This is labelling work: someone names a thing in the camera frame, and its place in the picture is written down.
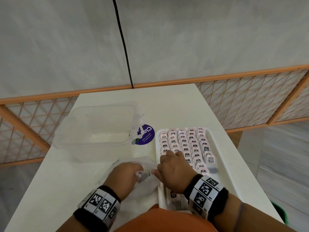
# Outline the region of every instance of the left hand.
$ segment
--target left hand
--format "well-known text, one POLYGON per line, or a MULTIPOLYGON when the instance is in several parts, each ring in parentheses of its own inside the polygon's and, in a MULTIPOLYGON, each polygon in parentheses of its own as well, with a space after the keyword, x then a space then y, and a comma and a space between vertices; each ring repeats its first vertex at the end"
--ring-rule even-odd
POLYGON ((134 185, 139 179, 138 176, 135 176, 135 173, 143 170, 140 164, 119 164, 109 174, 103 185, 111 188, 123 201, 133 191, 134 185))

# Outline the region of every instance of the right hand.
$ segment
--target right hand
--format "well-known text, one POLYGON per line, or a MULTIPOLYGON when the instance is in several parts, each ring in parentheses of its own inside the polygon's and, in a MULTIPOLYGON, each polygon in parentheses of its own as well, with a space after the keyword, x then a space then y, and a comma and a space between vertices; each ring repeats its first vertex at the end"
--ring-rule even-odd
POLYGON ((192 179, 198 173, 188 164, 181 151, 174 154, 167 151, 161 155, 158 169, 151 171, 164 186, 177 194, 183 194, 192 179))

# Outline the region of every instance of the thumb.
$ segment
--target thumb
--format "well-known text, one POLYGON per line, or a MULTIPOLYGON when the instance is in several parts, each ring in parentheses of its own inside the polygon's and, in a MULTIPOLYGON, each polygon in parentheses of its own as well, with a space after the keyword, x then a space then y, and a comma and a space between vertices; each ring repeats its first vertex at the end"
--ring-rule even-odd
POLYGON ((163 183, 163 181, 164 181, 164 180, 163 180, 163 175, 162 175, 162 173, 159 172, 159 170, 153 169, 153 170, 151 171, 151 173, 152 173, 153 175, 155 175, 155 176, 157 177, 157 179, 160 180, 160 182, 163 183))

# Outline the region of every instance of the finger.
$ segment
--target finger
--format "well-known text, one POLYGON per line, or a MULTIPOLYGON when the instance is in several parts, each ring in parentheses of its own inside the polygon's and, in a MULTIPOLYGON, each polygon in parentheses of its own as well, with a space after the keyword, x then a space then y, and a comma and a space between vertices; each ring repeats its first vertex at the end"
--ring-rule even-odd
POLYGON ((170 156, 170 157, 175 157, 174 152, 172 152, 172 151, 170 151, 170 150, 168 150, 168 151, 166 152, 166 155, 167 155, 167 156, 170 156))
POLYGON ((160 182, 163 182, 163 175, 162 175, 162 173, 160 173, 160 171, 158 171, 157 169, 153 169, 153 170, 151 171, 151 173, 152 173, 153 175, 155 175, 155 176, 157 177, 157 179, 160 180, 160 182))
POLYGON ((133 164, 133 169, 134 169, 134 173, 136 173, 137 171, 143 171, 144 168, 143 166, 141 166, 141 164, 137 164, 137 163, 132 163, 133 164))
POLYGON ((162 172, 163 171, 163 164, 158 164, 157 169, 162 172))
POLYGON ((160 163, 163 163, 164 161, 166 161, 169 157, 166 155, 161 155, 160 156, 160 163))
POLYGON ((184 155, 181 151, 178 151, 175 155, 178 156, 178 157, 184 157, 184 155))

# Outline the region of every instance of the clear plastic container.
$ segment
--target clear plastic container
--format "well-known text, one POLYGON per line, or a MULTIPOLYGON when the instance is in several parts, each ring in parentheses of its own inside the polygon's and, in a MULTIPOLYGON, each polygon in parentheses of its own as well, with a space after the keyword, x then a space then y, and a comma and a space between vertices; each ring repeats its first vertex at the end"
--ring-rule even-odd
POLYGON ((132 158, 132 144, 144 133, 142 116, 134 101, 79 107, 61 122, 52 144, 85 163, 132 158))

